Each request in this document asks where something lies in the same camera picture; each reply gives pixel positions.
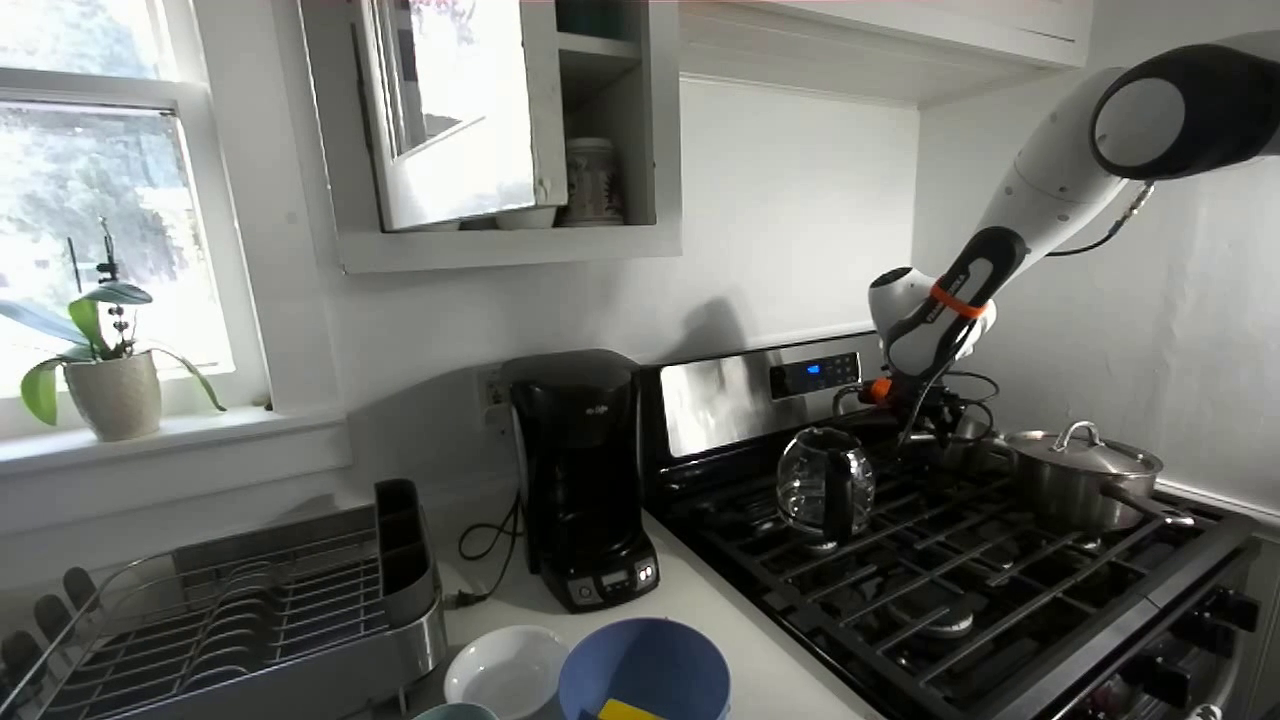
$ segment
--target white countertop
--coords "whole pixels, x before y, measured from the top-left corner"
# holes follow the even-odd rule
[[[642,517],[642,527],[660,551],[660,590],[650,590],[648,595],[636,595],[604,614],[562,614],[548,586],[527,574],[525,549],[517,549],[507,582],[490,599],[444,614],[450,653],[500,623],[543,623],[567,646],[577,646],[612,622],[669,616],[698,628],[725,653],[732,675],[732,720],[880,718],[820,662],[812,662],[785,628],[777,628],[760,609],[753,609],[732,586],[725,586],[709,565],[698,565],[665,523]]]

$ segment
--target window sill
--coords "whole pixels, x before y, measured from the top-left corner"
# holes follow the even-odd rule
[[[100,445],[56,434],[0,445],[0,537],[273,481],[337,477],[352,463],[342,414],[169,415],[161,438]]]

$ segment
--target dish drying rack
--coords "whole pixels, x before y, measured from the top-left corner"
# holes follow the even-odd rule
[[[0,720],[352,718],[446,653],[415,489],[371,509],[62,574],[0,646]]]

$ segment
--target black coffee maker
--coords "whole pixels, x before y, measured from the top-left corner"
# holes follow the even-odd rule
[[[527,570],[567,614],[655,590],[641,523],[636,366],[591,350],[507,361]]]

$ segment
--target green plant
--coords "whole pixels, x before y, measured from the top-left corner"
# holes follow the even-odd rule
[[[103,235],[103,249],[108,249],[108,261],[97,263],[100,288],[93,288],[93,291],[83,291],[83,298],[76,298],[66,304],[66,322],[78,334],[78,344],[61,353],[61,355],[49,355],[49,361],[32,366],[22,373],[22,380],[20,380],[22,407],[42,423],[56,423],[56,370],[62,370],[62,366],[108,366],[108,361],[118,361],[118,355],[136,353],[133,309],[136,304],[153,304],[153,291],[142,291],[136,284],[118,284],[118,263],[111,255],[111,235]],[[225,414],[215,387],[209,385],[209,378],[193,361],[183,361],[177,353],[163,353],[163,350],[153,350],[153,353],[173,355],[205,387],[209,404],[215,414]]]

